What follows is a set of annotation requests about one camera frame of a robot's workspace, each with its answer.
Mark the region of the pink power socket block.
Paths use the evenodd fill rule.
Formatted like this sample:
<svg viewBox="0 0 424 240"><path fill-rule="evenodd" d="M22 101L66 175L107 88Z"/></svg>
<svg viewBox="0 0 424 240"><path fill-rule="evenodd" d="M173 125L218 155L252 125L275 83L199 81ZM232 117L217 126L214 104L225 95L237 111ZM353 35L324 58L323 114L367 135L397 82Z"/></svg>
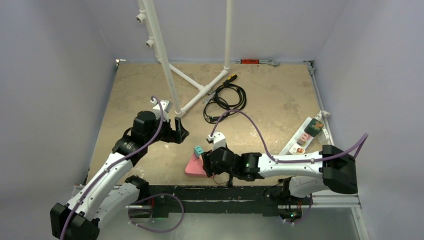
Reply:
<svg viewBox="0 0 424 240"><path fill-rule="evenodd" d="M207 178L207 174L203 169L203 164L204 162L202 157L196 157L196 155L193 154L190 157L190 160L188 161L184 172L187 176L190 177Z"/></svg>

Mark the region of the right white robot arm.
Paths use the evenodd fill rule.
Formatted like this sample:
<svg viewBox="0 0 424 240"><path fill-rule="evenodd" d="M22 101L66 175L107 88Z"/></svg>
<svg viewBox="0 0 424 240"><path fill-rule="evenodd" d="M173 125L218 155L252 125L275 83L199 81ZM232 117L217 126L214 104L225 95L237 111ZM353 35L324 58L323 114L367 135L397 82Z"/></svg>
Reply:
<svg viewBox="0 0 424 240"><path fill-rule="evenodd" d="M338 194L358 193L356 159L333 145L320 151L298 155L272 155L248 152L238 155L227 147L204 152L203 170L208 177L227 173L246 182L288 176L280 196L288 204L308 194L331 190Z"/></svg>

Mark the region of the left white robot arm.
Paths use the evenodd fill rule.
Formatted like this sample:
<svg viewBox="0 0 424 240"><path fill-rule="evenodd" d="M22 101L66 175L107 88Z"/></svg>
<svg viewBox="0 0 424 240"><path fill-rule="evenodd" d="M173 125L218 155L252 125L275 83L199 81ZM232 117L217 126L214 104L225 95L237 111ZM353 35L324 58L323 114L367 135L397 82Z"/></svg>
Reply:
<svg viewBox="0 0 424 240"><path fill-rule="evenodd" d="M126 206L147 204L151 210L157 198L167 197L168 193L151 194L150 184L137 175L115 186L147 154L151 144L181 144L189 136L179 117L174 123L172 127L165 111L140 111L93 178L67 203L51 208L52 235L59 240L96 240L101 228Z"/></svg>

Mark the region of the black plug adapter with cable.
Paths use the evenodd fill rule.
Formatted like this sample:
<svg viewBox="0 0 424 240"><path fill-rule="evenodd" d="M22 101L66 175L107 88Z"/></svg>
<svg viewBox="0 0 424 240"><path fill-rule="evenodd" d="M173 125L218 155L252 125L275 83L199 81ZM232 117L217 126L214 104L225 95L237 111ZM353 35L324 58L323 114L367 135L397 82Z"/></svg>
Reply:
<svg viewBox="0 0 424 240"><path fill-rule="evenodd" d="M219 175L216 175L216 174L214 174L212 176L212 180L214 181L215 184L217 184L217 185L223 185L223 186L226 186L228 188L232 188L234 186L234 184L233 184L233 178L234 177L231 174L228 175L228 179L227 180L224 180L224 181L221 181L221 182L218 181L218 179L217 179L218 176Z"/></svg>

